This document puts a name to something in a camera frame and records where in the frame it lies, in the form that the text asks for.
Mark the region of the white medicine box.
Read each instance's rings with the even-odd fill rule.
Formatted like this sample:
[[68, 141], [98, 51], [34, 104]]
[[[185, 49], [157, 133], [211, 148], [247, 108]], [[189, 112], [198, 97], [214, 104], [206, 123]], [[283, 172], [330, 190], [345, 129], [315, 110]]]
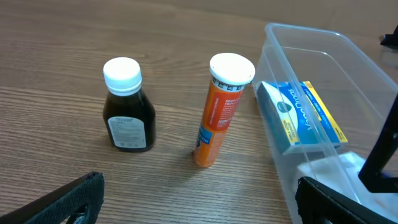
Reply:
[[397, 194], [369, 192], [358, 177], [364, 162], [362, 157], [350, 151], [335, 158], [301, 163], [297, 166], [296, 178], [311, 177], [362, 206], [396, 222]]

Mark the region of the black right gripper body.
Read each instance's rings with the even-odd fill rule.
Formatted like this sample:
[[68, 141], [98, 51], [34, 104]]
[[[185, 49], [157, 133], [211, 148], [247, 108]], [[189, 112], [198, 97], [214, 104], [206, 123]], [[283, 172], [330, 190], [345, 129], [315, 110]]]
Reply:
[[394, 29], [392, 34], [384, 34], [379, 37], [380, 44], [384, 47], [388, 47], [390, 49], [398, 48], [398, 26]]

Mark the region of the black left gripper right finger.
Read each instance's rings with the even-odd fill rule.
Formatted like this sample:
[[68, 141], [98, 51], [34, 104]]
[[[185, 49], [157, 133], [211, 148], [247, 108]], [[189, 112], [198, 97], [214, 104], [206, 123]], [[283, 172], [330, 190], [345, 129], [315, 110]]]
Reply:
[[303, 224], [396, 224], [311, 177], [301, 177], [295, 194]]

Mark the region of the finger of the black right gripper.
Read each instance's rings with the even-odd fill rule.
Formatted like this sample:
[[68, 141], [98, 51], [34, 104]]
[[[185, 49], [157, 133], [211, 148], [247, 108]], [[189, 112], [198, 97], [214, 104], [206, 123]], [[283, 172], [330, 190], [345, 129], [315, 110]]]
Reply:
[[360, 181], [372, 193], [397, 193], [397, 177], [382, 173], [397, 150], [397, 97], [371, 153], [358, 174]]

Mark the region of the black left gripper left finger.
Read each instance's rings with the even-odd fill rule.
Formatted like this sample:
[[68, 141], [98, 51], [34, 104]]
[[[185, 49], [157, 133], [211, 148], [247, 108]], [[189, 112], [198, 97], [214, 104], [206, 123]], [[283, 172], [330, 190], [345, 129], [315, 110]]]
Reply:
[[1, 224], [95, 224], [104, 202], [104, 177], [89, 172], [1, 217]]

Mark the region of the dark syrup bottle white cap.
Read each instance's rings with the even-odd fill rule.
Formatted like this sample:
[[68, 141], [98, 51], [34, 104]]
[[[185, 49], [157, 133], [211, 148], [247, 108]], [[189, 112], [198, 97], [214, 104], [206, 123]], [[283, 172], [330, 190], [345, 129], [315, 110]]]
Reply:
[[132, 58], [112, 58], [103, 75], [108, 88], [103, 119], [113, 146], [125, 152], [149, 151], [156, 137], [155, 109], [141, 88], [140, 65]]

